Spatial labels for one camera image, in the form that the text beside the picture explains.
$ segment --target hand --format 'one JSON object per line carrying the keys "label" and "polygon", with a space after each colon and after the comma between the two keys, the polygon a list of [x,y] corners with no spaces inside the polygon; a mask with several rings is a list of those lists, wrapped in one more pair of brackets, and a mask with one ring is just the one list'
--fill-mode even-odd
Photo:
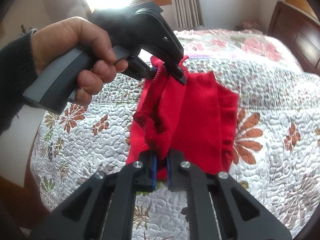
{"label": "hand", "polygon": [[112,50],[108,33],[97,25],[80,17],[72,17],[51,24],[32,35],[31,47],[37,74],[39,75],[55,58],[81,42],[92,48],[93,53],[100,58],[92,72],[83,70],[78,75],[79,89],[76,93],[76,103],[87,106],[92,95],[98,94],[103,83],[111,82],[117,72],[123,72],[128,67],[125,60],[117,64],[116,55]]}

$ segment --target folded garment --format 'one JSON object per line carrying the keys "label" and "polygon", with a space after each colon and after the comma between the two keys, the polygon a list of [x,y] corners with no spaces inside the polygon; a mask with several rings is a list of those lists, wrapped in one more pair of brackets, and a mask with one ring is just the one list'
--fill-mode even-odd
{"label": "folded garment", "polygon": [[[213,72],[188,73],[187,85],[177,82],[156,57],[158,68],[153,80],[146,80],[137,112],[133,116],[127,163],[138,159],[141,151],[152,149],[163,160],[170,147],[203,171],[228,171],[233,160],[238,95],[218,84]],[[165,179],[165,170],[158,179]]]}

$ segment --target screw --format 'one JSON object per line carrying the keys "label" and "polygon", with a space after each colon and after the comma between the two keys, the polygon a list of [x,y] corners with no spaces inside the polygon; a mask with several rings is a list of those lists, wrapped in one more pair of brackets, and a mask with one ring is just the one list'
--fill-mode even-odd
{"label": "screw", "polygon": [[182,168],[187,169],[187,168],[190,168],[191,163],[190,163],[190,162],[187,162],[187,161],[183,161],[183,162],[180,163],[180,166],[181,166]]}
{"label": "screw", "polygon": [[140,162],[140,161],[136,161],[136,162],[133,163],[133,166],[134,166],[135,168],[137,168],[137,169],[140,169],[140,168],[142,168],[143,163]]}
{"label": "screw", "polygon": [[103,179],[104,178],[105,173],[103,171],[98,171],[94,174],[94,177],[96,179]]}
{"label": "screw", "polygon": [[225,171],[221,171],[221,172],[219,172],[219,177],[221,179],[227,179],[229,177],[229,174],[226,173]]}

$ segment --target headboard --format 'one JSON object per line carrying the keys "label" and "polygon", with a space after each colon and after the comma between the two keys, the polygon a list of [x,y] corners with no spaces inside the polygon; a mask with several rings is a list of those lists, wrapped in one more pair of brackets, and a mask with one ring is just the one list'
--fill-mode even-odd
{"label": "headboard", "polygon": [[305,72],[320,75],[320,24],[299,9],[278,1],[268,35],[281,40]]}

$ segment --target quilted bedspread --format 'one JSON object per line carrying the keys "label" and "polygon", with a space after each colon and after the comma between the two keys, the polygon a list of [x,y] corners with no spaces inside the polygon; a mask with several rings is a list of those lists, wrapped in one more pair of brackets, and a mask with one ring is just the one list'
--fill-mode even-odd
{"label": "quilted bedspread", "polygon": [[[295,236],[320,201],[320,77],[302,73],[279,41],[260,33],[176,33],[190,72],[214,71],[239,94],[229,173]],[[96,171],[120,171],[130,149],[132,116],[143,81],[122,74],[88,107],[46,112],[30,161],[45,207],[53,210]],[[190,116],[196,122],[197,116]],[[132,239],[188,239],[185,192],[158,182],[138,192]]]}

